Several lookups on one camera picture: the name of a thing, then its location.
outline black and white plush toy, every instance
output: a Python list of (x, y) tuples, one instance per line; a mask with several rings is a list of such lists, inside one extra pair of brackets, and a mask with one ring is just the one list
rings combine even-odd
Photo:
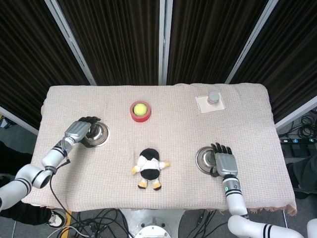
[(148, 186), (148, 180), (153, 180), (153, 189), (160, 190), (162, 188), (159, 182), (160, 171), (170, 165), (169, 162), (160, 162), (159, 153), (155, 149), (145, 149), (140, 153), (137, 165), (131, 169), (132, 174), (140, 172), (141, 181), (138, 187), (145, 189)]

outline curtain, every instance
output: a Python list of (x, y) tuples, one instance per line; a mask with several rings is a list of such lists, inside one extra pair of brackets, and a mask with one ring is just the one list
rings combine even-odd
[(0, 106), (35, 128), (53, 85), (88, 85), (44, 1), (0, 1)]
[(317, 95), (317, 1), (280, 0), (231, 83), (261, 83), (275, 122)]
[(265, 0), (174, 0), (167, 84), (224, 83)]
[(98, 85), (157, 85), (159, 0), (58, 0)]

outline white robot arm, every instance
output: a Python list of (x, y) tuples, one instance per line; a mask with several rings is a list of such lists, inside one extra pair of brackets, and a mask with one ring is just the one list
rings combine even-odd
[(211, 144), (216, 160), (217, 172), (223, 177), (225, 196), (232, 217), (229, 218), (228, 228), (239, 238), (304, 238), (292, 229), (273, 226), (249, 220), (248, 211), (243, 200), (240, 182), (236, 177), (238, 169), (231, 149), (216, 143)]
[(48, 184), (74, 144), (81, 142), (87, 133), (93, 133), (93, 125), (99, 120), (96, 117), (86, 117), (75, 121), (65, 132), (65, 137), (43, 158), (45, 170), (31, 164), (25, 165), (18, 171), (14, 181), (0, 187), (0, 211), (12, 207), (27, 196), (32, 187), (43, 188)]

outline red ring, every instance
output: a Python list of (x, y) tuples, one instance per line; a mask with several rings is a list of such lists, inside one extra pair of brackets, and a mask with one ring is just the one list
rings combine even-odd
[[(145, 104), (145, 106), (147, 106), (147, 113), (145, 113), (145, 115), (143, 116), (137, 116), (134, 114), (133, 109), (135, 107), (135, 105), (137, 105), (138, 103), (143, 103)], [(151, 115), (151, 107), (147, 102), (144, 101), (137, 101), (131, 104), (130, 106), (130, 114), (133, 120), (135, 120), (136, 122), (145, 122), (147, 119), (149, 119), (150, 115)]]

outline yellow ball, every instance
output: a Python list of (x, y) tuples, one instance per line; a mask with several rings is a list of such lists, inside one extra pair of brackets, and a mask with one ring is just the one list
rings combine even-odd
[(138, 103), (133, 108), (133, 113), (137, 116), (144, 116), (148, 111), (148, 107), (144, 103)]

